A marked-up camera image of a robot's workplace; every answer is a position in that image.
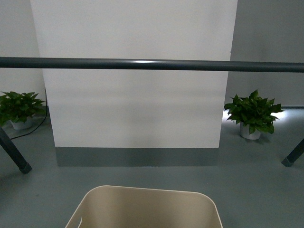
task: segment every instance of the white wall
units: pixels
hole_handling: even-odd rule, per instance
[[[32,0],[42,57],[229,60],[236,0]],[[57,147],[218,147],[227,72],[44,70]]]
[[[239,0],[232,61],[304,62],[303,0]],[[304,106],[303,73],[230,72],[226,102],[259,89],[276,103]]]
[[[0,56],[39,57],[29,0],[0,0]],[[41,69],[0,68],[0,91],[36,92],[45,100]]]

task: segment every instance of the white flower pot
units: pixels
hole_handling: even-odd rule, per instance
[[[15,130],[23,130],[23,129],[27,129],[27,128],[30,128],[33,124],[32,122],[32,118],[31,117],[28,117],[26,122],[17,122],[17,123],[14,123],[12,121],[10,121],[11,124],[13,125],[13,128]]]
[[[240,136],[242,136],[245,139],[256,140],[260,138],[260,135],[261,132],[258,130],[256,130],[252,134],[249,134],[249,125],[244,126],[244,124],[241,122]]]

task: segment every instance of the beige plastic basket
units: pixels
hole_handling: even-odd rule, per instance
[[[66,228],[223,228],[217,208],[197,192],[100,186]]]

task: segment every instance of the black cable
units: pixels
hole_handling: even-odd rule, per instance
[[[44,120],[38,125],[38,127],[36,127],[33,131],[27,133],[27,134],[23,134],[23,135],[20,135],[20,136],[16,136],[16,137],[13,137],[11,138],[11,140],[13,139],[17,139],[17,138],[20,138],[20,137],[23,137],[23,136],[26,136],[26,135],[29,135],[29,134],[32,134],[34,131],[36,131],[42,124],[43,122],[46,120],[47,116],[48,116],[48,104],[47,104],[47,91],[45,90],[45,93],[46,93],[46,116],[44,117]]]

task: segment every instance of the potted plant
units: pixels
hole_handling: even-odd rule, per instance
[[[26,129],[32,126],[32,117],[35,114],[43,114],[41,109],[44,101],[36,99],[38,94],[3,92],[0,96],[0,126],[8,120],[13,124],[14,129]]]
[[[273,123],[278,118],[271,114],[283,112],[281,104],[276,105],[274,101],[261,98],[257,90],[249,97],[235,95],[233,102],[224,106],[231,114],[227,120],[241,123],[240,135],[247,139],[258,139],[261,132],[272,134],[275,131]]]

